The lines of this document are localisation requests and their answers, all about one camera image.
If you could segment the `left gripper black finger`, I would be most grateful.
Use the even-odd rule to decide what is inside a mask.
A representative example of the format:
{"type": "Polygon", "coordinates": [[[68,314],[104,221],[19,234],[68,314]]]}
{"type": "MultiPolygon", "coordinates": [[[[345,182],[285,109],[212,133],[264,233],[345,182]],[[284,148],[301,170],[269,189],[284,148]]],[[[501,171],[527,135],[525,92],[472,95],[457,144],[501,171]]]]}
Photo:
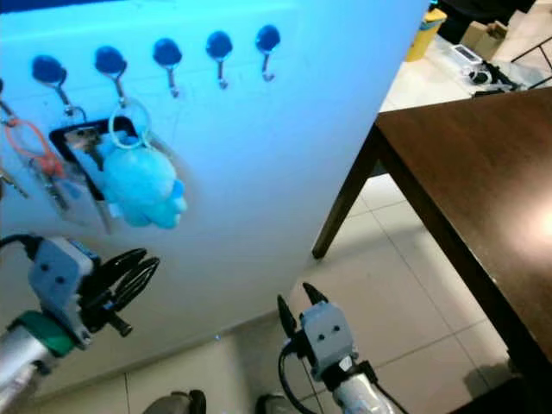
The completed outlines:
{"type": "Polygon", "coordinates": [[[111,311],[122,311],[128,304],[137,298],[153,279],[155,271],[160,266],[161,259],[157,256],[146,257],[142,261],[141,267],[135,273],[123,279],[110,279],[110,283],[114,284],[113,299],[110,300],[111,311]]]}
{"type": "Polygon", "coordinates": [[[123,279],[138,271],[146,259],[148,251],[145,248],[133,248],[107,260],[98,268],[96,276],[99,279],[123,279]]]}

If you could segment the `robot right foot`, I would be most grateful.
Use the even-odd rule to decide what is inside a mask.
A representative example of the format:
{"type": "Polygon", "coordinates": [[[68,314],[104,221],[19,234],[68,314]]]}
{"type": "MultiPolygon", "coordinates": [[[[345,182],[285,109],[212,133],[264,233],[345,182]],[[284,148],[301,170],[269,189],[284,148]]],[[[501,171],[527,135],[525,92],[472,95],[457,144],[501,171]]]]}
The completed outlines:
{"type": "Polygon", "coordinates": [[[256,399],[254,414],[301,414],[291,399],[283,394],[264,394],[256,399]]]}

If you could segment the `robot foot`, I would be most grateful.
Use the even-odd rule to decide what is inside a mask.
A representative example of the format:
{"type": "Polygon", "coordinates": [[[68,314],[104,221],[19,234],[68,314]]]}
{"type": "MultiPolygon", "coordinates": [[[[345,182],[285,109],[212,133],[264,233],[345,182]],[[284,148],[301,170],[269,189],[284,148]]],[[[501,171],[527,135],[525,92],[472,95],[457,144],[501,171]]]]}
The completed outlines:
{"type": "Polygon", "coordinates": [[[173,391],[154,399],[141,414],[205,414],[208,399],[204,391],[173,391]]]}
{"type": "Polygon", "coordinates": [[[254,414],[301,414],[291,399],[283,394],[264,394],[256,399],[254,414]]]}

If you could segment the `clear badge holder orange loop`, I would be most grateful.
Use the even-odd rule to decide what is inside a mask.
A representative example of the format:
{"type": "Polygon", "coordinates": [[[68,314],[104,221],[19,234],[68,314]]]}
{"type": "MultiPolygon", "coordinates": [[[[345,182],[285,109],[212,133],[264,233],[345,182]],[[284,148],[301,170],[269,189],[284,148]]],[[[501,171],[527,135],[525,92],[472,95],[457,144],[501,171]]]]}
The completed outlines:
{"type": "Polygon", "coordinates": [[[102,231],[91,190],[45,131],[17,117],[3,119],[1,129],[22,176],[33,183],[55,216],[88,231],[102,231]]]}

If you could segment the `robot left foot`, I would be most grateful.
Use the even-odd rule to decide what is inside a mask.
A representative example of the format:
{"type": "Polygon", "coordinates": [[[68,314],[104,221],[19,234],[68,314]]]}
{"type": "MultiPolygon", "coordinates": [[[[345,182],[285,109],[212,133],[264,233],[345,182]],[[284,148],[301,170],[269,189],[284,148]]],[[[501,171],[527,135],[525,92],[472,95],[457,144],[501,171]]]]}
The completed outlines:
{"type": "Polygon", "coordinates": [[[173,391],[154,399],[141,414],[205,414],[208,399],[204,391],[173,391]]]}

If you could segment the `dark brown wooden table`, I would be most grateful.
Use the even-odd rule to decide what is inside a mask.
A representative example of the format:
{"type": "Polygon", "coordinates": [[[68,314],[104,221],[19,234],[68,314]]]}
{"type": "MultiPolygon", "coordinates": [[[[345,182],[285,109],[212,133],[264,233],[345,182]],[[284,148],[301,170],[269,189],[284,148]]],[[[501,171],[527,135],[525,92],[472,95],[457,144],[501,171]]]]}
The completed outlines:
{"type": "Polygon", "coordinates": [[[504,340],[552,387],[552,87],[384,111],[312,246],[323,259],[382,166],[504,340]]]}

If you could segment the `white boxy device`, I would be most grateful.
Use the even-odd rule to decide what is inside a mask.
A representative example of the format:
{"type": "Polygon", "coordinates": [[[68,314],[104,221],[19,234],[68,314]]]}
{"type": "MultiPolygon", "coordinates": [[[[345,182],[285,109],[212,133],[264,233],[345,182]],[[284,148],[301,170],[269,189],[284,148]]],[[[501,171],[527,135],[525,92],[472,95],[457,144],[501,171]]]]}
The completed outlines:
{"type": "Polygon", "coordinates": [[[459,72],[474,85],[485,85],[490,74],[486,71],[485,60],[466,45],[456,44],[447,47],[450,58],[456,60],[461,69],[459,72]]]}

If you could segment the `yellow bin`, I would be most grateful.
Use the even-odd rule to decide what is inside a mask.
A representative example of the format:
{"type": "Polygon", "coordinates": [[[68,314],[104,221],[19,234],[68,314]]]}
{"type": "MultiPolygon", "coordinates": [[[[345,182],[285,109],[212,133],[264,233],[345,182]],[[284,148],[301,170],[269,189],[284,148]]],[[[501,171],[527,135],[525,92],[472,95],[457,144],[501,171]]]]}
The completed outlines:
{"type": "Polygon", "coordinates": [[[447,15],[441,9],[431,8],[427,10],[418,25],[417,35],[414,36],[409,50],[404,56],[404,62],[414,62],[414,60],[424,58],[435,35],[439,32],[439,28],[446,20],[447,15]]]}

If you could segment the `brown cardboard box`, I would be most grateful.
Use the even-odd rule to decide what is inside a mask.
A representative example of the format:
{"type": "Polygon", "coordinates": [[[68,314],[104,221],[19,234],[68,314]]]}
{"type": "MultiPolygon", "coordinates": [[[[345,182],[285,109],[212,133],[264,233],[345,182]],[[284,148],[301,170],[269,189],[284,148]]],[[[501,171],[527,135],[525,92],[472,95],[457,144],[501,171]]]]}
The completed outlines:
{"type": "Polygon", "coordinates": [[[505,42],[509,34],[509,25],[499,21],[490,23],[470,22],[459,44],[465,45],[483,60],[491,60],[505,42]]]}

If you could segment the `blue plush toy keychain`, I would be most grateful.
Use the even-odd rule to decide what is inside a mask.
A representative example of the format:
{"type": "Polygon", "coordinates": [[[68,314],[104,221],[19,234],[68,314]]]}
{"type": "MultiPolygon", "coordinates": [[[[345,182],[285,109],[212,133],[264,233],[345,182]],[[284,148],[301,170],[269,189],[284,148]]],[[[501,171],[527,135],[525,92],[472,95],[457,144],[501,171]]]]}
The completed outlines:
{"type": "Polygon", "coordinates": [[[110,150],[103,161],[105,197],[130,226],[176,229],[188,210],[185,183],[173,151],[153,131],[149,110],[137,99],[123,98],[108,117],[110,150]],[[122,112],[134,108],[143,115],[142,129],[119,135],[122,112]]]}

